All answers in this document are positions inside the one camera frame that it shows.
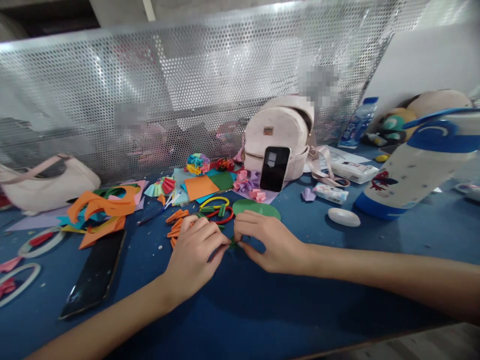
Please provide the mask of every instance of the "white handbag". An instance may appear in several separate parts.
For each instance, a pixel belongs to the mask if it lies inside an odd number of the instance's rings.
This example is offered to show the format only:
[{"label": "white handbag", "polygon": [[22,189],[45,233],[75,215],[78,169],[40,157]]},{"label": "white handbag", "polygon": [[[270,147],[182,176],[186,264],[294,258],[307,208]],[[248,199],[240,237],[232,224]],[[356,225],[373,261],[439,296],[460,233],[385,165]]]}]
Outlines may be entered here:
[{"label": "white handbag", "polygon": [[[329,149],[326,146],[315,147],[310,144],[314,114],[314,107],[302,96],[287,95],[267,101],[245,128],[245,144],[240,149],[243,150],[245,169],[261,172],[266,148],[282,146],[291,150],[285,181],[301,177],[304,165],[308,164],[313,178],[319,182],[333,187],[349,186],[348,180],[335,177],[331,171]],[[235,157],[237,161],[242,160],[239,154]],[[328,174],[321,170],[319,154],[326,159],[330,170]]]},{"label": "white handbag", "polygon": [[[56,162],[65,161],[65,172],[57,177],[35,177]],[[67,200],[100,187],[100,178],[76,158],[58,154],[33,169],[18,173],[0,164],[0,185],[16,207],[38,213],[68,206]]]}]

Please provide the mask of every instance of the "bottle lid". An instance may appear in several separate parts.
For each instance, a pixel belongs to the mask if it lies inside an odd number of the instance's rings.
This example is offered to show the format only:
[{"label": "bottle lid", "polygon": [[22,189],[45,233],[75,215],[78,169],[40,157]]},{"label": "bottle lid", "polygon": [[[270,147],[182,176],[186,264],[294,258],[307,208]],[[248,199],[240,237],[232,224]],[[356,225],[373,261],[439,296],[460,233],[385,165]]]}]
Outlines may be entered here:
[{"label": "bottle lid", "polygon": [[378,97],[366,97],[366,98],[363,100],[363,103],[364,103],[364,104],[375,104],[378,100],[379,100]]}]

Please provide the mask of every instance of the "green paper circle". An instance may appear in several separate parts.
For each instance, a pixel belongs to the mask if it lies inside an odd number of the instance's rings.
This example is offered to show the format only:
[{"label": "green paper circle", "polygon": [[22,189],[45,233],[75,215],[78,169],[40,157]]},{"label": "green paper circle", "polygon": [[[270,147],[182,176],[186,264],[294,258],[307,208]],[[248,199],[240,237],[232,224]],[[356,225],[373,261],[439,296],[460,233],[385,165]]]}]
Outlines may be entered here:
[{"label": "green paper circle", "polygon": [[233,203],[231,208],[233,209],[235,216],[243,213],[245,210],[250,210],[265,216],[272,216],[278,220],[282,220],[282,216],[280,215],[279,211],[272,205],[258,203],[249,199],[237,200]]}]

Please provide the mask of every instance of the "hand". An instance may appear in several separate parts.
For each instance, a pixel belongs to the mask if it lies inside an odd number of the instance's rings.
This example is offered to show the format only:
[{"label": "hand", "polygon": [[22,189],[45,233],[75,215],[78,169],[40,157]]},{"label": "hand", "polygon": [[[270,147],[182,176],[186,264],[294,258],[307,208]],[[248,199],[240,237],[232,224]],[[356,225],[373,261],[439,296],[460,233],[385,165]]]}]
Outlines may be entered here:
[{"label": "hand", "polygon": [[160,276],[166,282],[174,307],[194,295],[212,278],[230,243],[218,225],[207,218],[192,215],[183,219],[168,267]]},{"label": "hand", "polygon": [[[259,253],[242,236],[253,236],[266,247]],[[298,240],[280,220],[246,210],[236,216],[234,239],[246,255],[269,273],[302,275],[306,263],[307,245]]]}]

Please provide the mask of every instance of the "white tape roll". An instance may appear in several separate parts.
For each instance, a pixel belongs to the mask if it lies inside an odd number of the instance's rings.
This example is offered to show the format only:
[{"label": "white tape roll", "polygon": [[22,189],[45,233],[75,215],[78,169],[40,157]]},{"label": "white tape roll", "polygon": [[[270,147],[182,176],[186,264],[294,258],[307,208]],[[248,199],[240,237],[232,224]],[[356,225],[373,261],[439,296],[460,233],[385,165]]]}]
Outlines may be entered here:
[{"label": "white tape roll", "polygon": [[[65,236],[65,231],[61,231],[61,230],[62,230],[61,226],[54,226],[54,227],[48,228],[45,231],[42,231],[39,234],[36,234],[34,237],[32,237],[30,240],[28,240],[26,243],[24,243],[22,245],[20,250],[18,250],[18,256],[21,256],[22,258],[26,258],[26,259],[31,259],[31,258],[35,258],[39,255],[42,255],[42,254],[46,253],[47,251],[50,251],[51,249],[56,247],[63,240],[63,238]],[[32,249],[32,245],[30,245],[29,242],[32,239],[41,237],[42,235],[45,235],[45,234],[48,234],[48,233],[56,233],[56,232],[58,232],[58,234],[53,239],[51,239],[46,245],[30,252],[30,250]]]},{"label": "white tape roll", "polygon": [[29,269],[29,268],[33,268],[33,272],[31,273],[31,275],[28,277],[28,279],[22,285],[20,285],[20,287],[18,289],[16,289],[14,292],[12,292],[6,298],[4,298],[2,301],[0,301],[0,308],[4,305],[8,304],[9,302],[11,302],[13,299],[15,299],[21,293],[23,293],[24,290],[26,288],[28,288],[28,286],[31,283],[33,283],[34,280],[37,278],[37,276],[40,274],[41,267],[37,263],[26,264],[26,265],[23,265],[23,266],[20,266],[20,267],[16,268],[13,271],[10,271],[7,275],[0,278],[0,285],[1,285],[4,282],[6,282],[8,279],[13,278],[19,272],[22,272],[23,270]]}]

